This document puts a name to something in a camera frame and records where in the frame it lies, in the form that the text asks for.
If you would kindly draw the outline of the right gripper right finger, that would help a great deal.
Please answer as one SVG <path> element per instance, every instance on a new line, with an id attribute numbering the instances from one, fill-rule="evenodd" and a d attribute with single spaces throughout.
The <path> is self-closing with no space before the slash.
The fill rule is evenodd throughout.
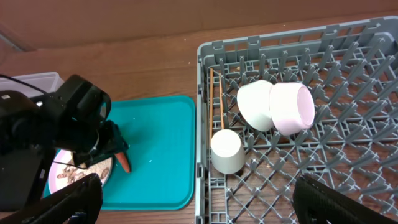
<path id="1" fill-rule="evenodd" d="M 292 202 L 300 224 L 396 224 L 349 197 L 313 179 L 301 175 L 295 183 Z"/>

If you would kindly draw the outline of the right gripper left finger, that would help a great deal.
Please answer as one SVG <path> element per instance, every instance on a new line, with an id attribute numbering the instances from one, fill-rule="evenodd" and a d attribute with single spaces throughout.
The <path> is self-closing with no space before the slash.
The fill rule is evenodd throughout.
<path id="1" fill-rule="evenodd" d="M 1 224 L 95 223 L 102 204 L 101 179 L 94 173 L 1 219 Z"/>

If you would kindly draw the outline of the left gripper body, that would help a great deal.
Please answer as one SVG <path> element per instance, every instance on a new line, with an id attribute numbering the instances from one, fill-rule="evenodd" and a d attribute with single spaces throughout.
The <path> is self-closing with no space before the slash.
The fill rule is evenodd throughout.
<path id="1" fill-rule="evenodd" d="M 119 126 L 110 120 L 102 123 L 98 129 L 89 128 L 76 138 L 72 147 L 75 166 L 89 168 L 129 149 Z"/>

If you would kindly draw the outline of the orange carrot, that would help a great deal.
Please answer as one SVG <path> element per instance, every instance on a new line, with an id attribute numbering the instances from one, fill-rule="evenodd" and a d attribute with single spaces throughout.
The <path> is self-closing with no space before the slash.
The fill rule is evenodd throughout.
<path id="1" fill-rule="evenodd" d="M 119 152 L 119 153 L 115 154 L 115 157 L 119 161 L 119 163 L 121 164 L 121 166 L 124 169 L 124 171 L 129 174 L 131 172 L 131 166 L 130 166 L 129 161 L 128 161 L 127 157 L 126 157 L 126 154 L 124 152 Z"/>

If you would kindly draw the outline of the white plate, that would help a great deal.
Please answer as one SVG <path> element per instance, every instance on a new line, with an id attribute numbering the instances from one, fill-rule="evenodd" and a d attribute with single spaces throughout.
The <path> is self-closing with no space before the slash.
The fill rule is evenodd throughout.
<path id="1" fill-rule="evenodd" d="M 70 151 L 60 150 L 55 156 L 55 162 L 51 165 L 48 177 L 48 187 L 51 194 L 92 173 L 98 174 L 102 185 L 104 185 L 111 174 L 113 159 L 109 158 L 87 169 L 79 169 L 72 164 L 72 153 Z"/>

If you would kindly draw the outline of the white cup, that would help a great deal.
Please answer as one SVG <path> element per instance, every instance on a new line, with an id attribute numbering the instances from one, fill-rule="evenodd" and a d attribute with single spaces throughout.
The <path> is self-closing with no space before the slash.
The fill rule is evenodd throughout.
<path id="1" fill-rule="evenodd" d="M 211 162 L 222 174 L 234 174 L 245 163 L 245 152 L 239 135 L 230 130 L 216 132 L 210 142 Z"/>

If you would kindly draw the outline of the pink-rimmed white bowl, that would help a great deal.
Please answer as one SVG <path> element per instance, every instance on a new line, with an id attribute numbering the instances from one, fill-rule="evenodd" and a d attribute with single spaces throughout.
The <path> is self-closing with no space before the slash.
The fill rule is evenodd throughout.
<path id="1" fill-rule="evenodd" d="M 276 129 L 284 136 L 310 129 L 315 105 L 308 88 L 301 83 L 277 83 L 269 95 L 269 108 Z"/>

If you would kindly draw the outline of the wooden chopstick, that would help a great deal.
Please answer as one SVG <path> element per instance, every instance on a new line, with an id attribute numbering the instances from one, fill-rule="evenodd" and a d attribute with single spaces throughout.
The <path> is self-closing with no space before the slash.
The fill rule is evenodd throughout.
<path id="1" fill-rule="evenodd" d="M 219 74 L 219 98 L 220 98 L 220 121 L 221 129 L 224 129 L 224 107 L 223 107 L 223 87 L 222 87 L 222 75 Z"/>

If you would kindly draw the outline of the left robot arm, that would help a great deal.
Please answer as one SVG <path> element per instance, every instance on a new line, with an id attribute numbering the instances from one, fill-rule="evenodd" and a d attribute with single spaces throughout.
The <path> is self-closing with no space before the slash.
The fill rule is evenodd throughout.
<path id="1" fill-rule="evenodd" d="M 110 111 L 110 96 L 79 75 L 40 96 L 2 91 L 1 211 L 40 200 L 58 149 L 71 152 L 74 169 L 128 150 Z"/>

